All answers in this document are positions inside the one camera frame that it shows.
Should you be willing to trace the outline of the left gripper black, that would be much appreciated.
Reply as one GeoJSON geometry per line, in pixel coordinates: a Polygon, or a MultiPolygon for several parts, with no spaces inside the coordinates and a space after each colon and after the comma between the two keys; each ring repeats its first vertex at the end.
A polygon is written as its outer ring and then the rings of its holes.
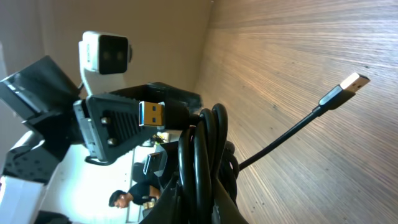
{"type": "Polygon", "coordinates": [[[90,156],[114,162],[150,139],[157,128],[139,126],[139,102],[116,95],[91,95],[73,110],[90,156]]]}

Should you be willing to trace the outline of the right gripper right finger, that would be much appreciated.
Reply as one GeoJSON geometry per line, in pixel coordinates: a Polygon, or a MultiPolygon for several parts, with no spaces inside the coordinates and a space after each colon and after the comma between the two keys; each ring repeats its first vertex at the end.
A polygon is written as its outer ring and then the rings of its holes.
{"type": "Polygon", "coordinates": [[[248,224],[219,180],[213,183],[213,198],[214,224],[248,224]]]}

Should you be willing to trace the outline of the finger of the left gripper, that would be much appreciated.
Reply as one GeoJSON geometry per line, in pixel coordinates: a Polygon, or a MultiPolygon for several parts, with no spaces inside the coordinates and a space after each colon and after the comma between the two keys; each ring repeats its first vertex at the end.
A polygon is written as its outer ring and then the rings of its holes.
{"type": "Polygon", "coordinates": [[[173,100],[184,104],[190,113],[195,113],[202,108],[202,100],[199,94],[161,82],[123,88],[111,91],[111,94],[152,103],[173,100]]]}

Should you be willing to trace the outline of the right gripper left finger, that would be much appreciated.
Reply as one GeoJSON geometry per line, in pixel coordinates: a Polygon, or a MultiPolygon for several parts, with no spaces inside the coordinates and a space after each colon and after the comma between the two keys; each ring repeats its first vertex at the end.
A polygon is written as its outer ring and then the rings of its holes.
{"type": "Polygon", "coordinates": [[[178,177],[172,177],[160,199],[140,224],[181,223],[182,201],[178,177]]]}

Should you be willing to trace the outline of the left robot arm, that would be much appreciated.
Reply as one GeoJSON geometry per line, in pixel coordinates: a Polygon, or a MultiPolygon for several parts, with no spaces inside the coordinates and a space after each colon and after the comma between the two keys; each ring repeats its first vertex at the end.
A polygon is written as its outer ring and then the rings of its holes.
{"type": "Polygon", "coordinates": [[[49,56],[3,79],[1,99],[28,128],[1,169],[2,223],[36,221],[45,189],[70,146],[84,146],[87,163],[109,166],[152,137],[157,129],[143,122],[141,101],[181,104],[191,113],[202,106],[199,94],[161,82],[83,99],[49,56]]]}

